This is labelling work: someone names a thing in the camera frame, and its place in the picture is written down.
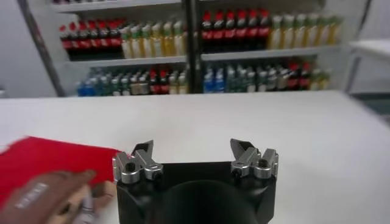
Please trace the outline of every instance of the white shelf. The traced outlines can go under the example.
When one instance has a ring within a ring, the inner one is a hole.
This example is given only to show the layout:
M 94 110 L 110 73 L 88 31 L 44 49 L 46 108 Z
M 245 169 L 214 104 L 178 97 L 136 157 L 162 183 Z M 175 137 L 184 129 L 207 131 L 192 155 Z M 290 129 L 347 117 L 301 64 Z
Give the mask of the white shelf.
M 125 65 L 156 65 L 168 63 L 184 63 L 185 56 L 160 57 L 160 58 L 135 58 L 96 61 L 69 61 L 72 65 L 86 65 L 89 67 L 125 66 Z
M 180 0 L 108 0 L 101 2 L 85 2 L 72 4 L 52 5 L 54 11 L 59 13 L 77 13 L 90 10 L 118 9 L 141 5 L 160 5 L 180 3 Z
M 202 60 L 219 61 L 219 60 L 304 56 L 304 55 L 316 55 L 316 54 L 333 52 L 338 50 L 340 50 L 339 46 L 324 46 L 324 47 L 308 47 L 308 48 L 285 49 L 285 50 L 215 53 L 215 54 L 202 54 Z

